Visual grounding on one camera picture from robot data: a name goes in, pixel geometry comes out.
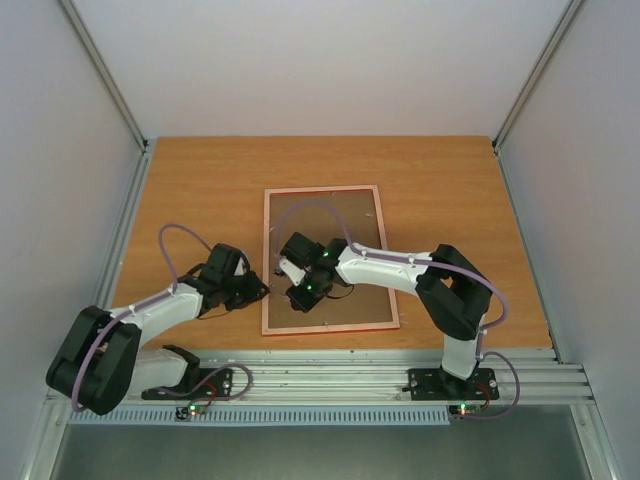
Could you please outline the clear handled screwdriver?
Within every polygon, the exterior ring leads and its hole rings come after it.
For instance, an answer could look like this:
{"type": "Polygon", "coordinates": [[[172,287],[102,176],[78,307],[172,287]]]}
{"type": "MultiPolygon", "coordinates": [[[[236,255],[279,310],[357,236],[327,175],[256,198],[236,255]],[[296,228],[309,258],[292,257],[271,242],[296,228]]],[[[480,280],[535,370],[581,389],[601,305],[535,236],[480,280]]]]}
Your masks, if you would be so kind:
{"type": "Polygon", "coordinates": [[[269,290],[271,296],[280,298],[286,302],[291,302],[291,299],[286,295],[286,293],[278,290],[275,286],[270,285],[269,290]]]}

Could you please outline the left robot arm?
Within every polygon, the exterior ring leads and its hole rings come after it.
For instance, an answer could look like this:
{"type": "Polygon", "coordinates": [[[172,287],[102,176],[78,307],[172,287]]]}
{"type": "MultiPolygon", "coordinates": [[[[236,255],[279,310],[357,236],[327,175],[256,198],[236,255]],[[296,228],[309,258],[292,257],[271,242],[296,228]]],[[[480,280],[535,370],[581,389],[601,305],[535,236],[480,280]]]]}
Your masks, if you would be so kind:
{"type": "Polygon", "coordinates": [[[208,379],[199,358],[176,345],[150,352],[143,346],[212,309],[243,309],[268,292],[241,250],[217,244],[206,262],[151,297],[113,310],[95,305],[81,310],[45,382],[68,397],[75,410],[98,415],[111,412],[128,395],[150,390],[162,396],[192,397],[208,379]]]}

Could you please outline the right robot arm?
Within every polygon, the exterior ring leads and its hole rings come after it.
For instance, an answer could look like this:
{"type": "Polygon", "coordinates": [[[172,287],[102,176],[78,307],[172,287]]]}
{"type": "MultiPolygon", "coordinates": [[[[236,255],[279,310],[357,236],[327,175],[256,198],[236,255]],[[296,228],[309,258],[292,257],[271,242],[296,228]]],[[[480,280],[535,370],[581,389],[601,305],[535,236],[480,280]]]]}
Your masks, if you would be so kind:
{"type": "Polygon", "coordinates": [[[450,399],[469,392],[492,293],[486,278],[457,249],[441,244],[435,252],[409,254],[345,238],[324,246],[296,232],[276,258],[274,274],[290,281],[285,295],[303,313],[328,298],[336,285],[371,285],[416,296],[444,335],[438,387],[450,399]]]}

